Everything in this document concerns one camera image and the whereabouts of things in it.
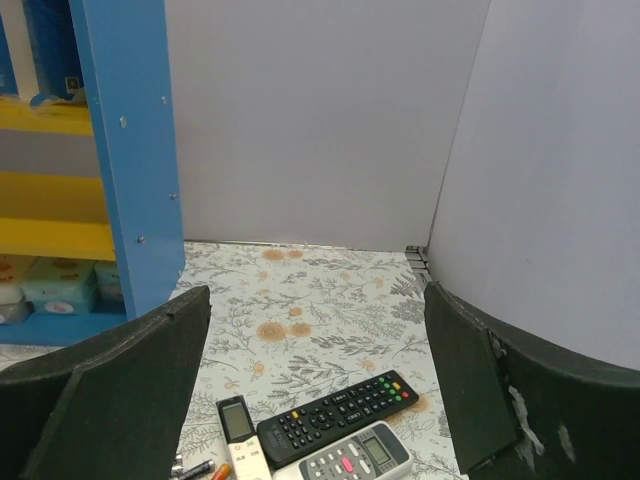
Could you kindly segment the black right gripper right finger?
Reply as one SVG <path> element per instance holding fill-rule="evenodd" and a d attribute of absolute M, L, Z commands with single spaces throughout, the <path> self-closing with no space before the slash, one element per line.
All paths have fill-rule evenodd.
<path fill-rule="evenodd" d="M 425 325 L 460 472 L 636 479 L 639 373 L 498 320 L 431 282 Z"/>

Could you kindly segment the white slim remote control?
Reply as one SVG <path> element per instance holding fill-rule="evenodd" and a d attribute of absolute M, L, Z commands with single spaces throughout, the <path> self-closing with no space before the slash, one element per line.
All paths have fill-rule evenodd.
<path fill-rule="evenodd" d="M 239 480 L 271 480 L 272 474 L 243 396 L 216 404 L 233 473 Z"/>

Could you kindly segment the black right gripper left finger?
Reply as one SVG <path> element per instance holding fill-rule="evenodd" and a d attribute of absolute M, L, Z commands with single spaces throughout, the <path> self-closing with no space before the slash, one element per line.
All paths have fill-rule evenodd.
<path fill-rule="evenodd" d="M 194 287 L 1 372 L 4 479 L 167 479 L 211 318 Z"/>

